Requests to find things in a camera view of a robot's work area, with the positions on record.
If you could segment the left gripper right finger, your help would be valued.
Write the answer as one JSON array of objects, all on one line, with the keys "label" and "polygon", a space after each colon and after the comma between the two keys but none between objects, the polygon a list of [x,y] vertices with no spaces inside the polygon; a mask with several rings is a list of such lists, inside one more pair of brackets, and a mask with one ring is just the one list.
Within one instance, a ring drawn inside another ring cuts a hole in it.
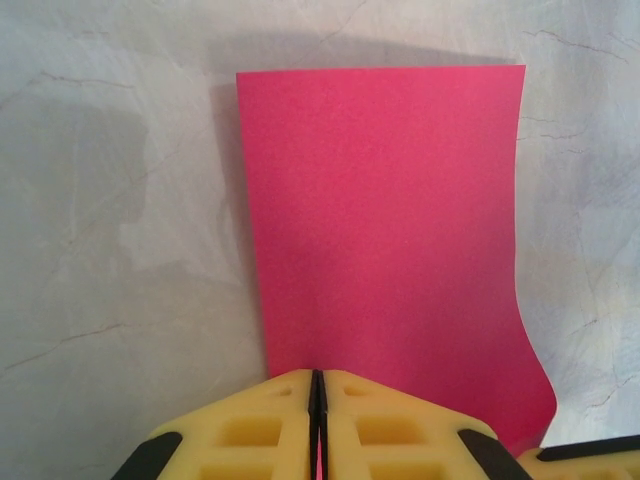
[{"label": "left gripper right finger", "polygon": [[324,479],[519,479],[484,422],[354,374],[322,373]]}]

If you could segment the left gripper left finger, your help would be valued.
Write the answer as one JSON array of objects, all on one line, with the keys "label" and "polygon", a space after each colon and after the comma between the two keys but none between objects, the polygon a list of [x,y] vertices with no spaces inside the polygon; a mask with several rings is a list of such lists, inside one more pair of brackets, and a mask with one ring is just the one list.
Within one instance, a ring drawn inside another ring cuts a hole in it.
[{"label": "left gripper left finger", "polygon": [[296,370],[157,427],[115,479],[313,479],[313,374]]}]

